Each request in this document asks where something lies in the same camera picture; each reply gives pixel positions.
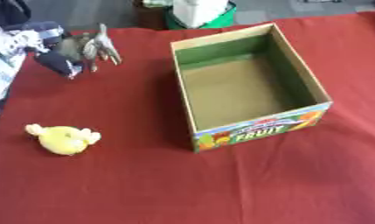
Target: stuffed toy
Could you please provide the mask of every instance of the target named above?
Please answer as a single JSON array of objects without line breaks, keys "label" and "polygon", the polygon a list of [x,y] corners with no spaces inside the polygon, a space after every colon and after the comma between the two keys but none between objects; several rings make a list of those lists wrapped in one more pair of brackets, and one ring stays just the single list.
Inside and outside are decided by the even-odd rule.
[{"label": "stuffed toy", "polygon": [[72,156],[84,151],[88,145],[95,144],[101,139],[101,134],[90,129],[57,126],[42,128],[38,124],[25,126],[25,131],[38,137],[40,144],[52,153]]}]

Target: white object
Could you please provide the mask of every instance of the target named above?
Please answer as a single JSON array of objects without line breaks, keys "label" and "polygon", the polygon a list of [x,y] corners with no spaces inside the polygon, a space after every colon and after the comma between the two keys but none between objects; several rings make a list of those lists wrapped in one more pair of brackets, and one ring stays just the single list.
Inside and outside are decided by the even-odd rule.
[{"label": "white object", "polygon": [[174,0],[173,14],[187,28],[198,28],[226,11],[229,0]]},{"label": "white object", "polygon": [[3,31],[0,27],[0,100],[23,65],[26,47],[45,53],[42,39],[35,31]]},{"label": "white object", "polygon": [[173,0],[143,0],[145,7],[164,7],[173,5]]}]

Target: cardboard box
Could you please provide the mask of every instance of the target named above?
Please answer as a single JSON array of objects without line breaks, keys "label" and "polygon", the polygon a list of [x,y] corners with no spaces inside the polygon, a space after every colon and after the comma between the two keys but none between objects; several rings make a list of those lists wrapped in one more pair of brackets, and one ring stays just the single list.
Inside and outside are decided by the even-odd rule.
[{"label": "cardboard box", "polygon": [[332,104],[275,24],[171,47],[196,152],[313,126]]}]

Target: toy animal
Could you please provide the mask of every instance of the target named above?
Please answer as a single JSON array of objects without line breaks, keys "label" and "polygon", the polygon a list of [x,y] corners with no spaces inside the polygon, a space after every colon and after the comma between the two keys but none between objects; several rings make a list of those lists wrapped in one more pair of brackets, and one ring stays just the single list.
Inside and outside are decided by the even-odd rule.
[{"label": "toy animal", "polygon": [[38,137],[40,144],[55,154],[72,156],[84,151],[88,145],[101,139],[101,134],[90,129],[57,126],[42,128],[38,124],[25,126],[25,131]]},{"label": "toy animal", "polygon": [[95,64],[97,56],[100,56],[102,60],[107,60],[109,57],[115,65],[122,63],[122,58],[108,37],[107,27],[104,24],[100,24],[100,30],[97,33],[84,32],[64,38],[53,50],[71,59],[72,62],[88,61],[92,72],[98,69]]}]

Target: white container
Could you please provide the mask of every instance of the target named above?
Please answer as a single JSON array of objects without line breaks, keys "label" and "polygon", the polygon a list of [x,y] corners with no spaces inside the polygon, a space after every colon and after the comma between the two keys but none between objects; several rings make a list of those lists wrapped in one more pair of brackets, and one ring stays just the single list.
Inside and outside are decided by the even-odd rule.
[{"label": "white container", "polygon": [[188,28],[198,28],[226,11],[229,0],[174,0],[173,14]]}]

